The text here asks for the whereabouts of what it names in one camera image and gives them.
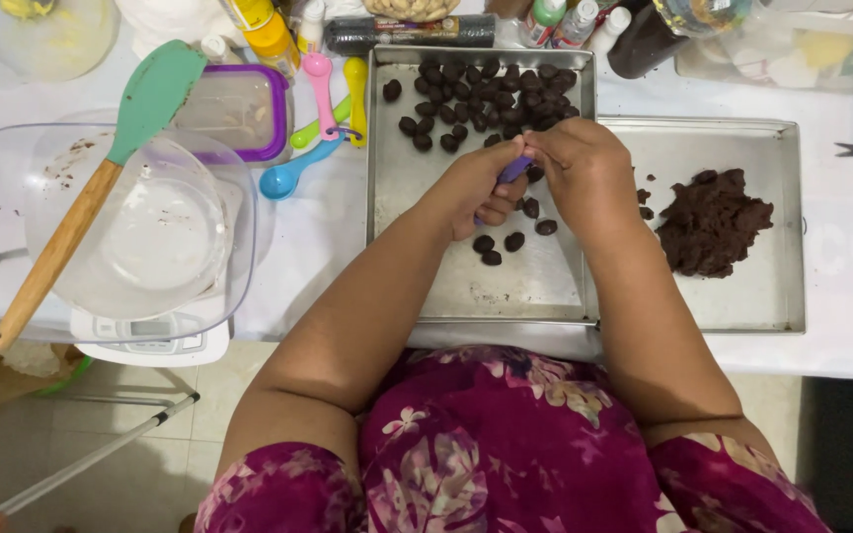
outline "white table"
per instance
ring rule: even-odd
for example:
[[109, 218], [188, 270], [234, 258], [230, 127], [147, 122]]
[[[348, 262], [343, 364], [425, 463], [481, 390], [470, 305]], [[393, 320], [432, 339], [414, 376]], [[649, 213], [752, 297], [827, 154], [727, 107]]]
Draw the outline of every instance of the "white table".
[[[462, 6], [466, 11], [475, 7]], [[130, 51], [131, 31], [124, 24], [107, 59], [78, 79], [5, 87], [0, 83], [0, 127], [116, 107], [137, 64]], [[340, 67], [336, 62], [336, 73]], [[295, 126], [301, 127], [315, 118], [314, 98], [301, 74], [295, 88]], [[335, 102], [347, 94], [342, 77], [334, 78], [332, 92]], [[853, 378], [853, 159], [835, 158], [839, 149], [832, 144], [853, 142], [853, 97], [683, 79], [668, 62], [646, 79], [628, 81], [602, 73], [598, 113], [777, 118], [800, 125], [808, 223], [808, 333], [708, 336], [707, 342], [728, 371]], [[312, 166], [295, 195], [278, 204], [271, 247], [260, 258], [248, 296], [235, 315], [237, 339], [281, 339], [363, 248], [364, 159], [363, 150], [346, 143]], [[260, 241], [267, 242], [267, 236]], [[580, 329], [562, 326], [421, 325], [411, 338], [411, 343], [426, 346], [482, 342], [571, 358], [594, 357], [599, 350], [596, 335], [582, 336]]]

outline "spatula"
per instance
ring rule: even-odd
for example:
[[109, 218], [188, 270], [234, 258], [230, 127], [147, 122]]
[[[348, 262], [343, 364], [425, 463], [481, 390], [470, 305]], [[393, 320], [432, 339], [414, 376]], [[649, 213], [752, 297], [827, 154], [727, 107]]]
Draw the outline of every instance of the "spatula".
[[74, 255], [114, 187], [127, 159], [165, 128], [206, 67], [206, 57], [182, 41], [166, 42], [136, 67], [120, 99], [111, 151], [71, 204], [0, 321], [0, 352], [22, 333]]

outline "digital display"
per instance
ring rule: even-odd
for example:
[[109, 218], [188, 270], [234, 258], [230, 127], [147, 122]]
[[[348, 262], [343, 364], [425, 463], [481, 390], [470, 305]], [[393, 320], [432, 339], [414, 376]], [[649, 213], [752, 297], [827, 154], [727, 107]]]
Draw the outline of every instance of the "digital display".
[[143, 321], [131, 322], [131, 335], [135, 336], [164, 336], [170, 334], [170, 322], [166, 321]]

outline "wooden handle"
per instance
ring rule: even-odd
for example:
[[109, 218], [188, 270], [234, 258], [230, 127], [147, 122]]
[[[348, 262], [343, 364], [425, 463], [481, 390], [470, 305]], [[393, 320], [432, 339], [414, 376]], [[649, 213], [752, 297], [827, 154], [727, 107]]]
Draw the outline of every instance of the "wooden handle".
[[25, 283], [18, 289], [0, 321], [0, 352], [15, 343], [18, 335], [38, 310], [41, 301], [58, 281], [58, 276], [78, 249], [81, 239], [87, 234], [98, 212], [101, 212], [104, 201], [123, 170], [121, 165], [104, 159], [71, 204], [71, 209], [55, 228], [54, 234], [44, 246], [29, 276], [25, 278]]

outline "yellow bottle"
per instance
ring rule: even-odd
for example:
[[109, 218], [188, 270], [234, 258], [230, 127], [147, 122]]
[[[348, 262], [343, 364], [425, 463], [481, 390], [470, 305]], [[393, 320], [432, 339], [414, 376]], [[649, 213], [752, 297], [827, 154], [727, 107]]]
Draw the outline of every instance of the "yellow bottle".
[[275, 7], [271, 0], [218, 0], [232, 24], [243, 31], [258, 30], [272, 20]]
[[302, 56], [281, 15], [273, 16], [258, 30], [243, 31], [243, 36], [259, 63], [278, 70], [285, 78], [293, 78], [301, 68]]

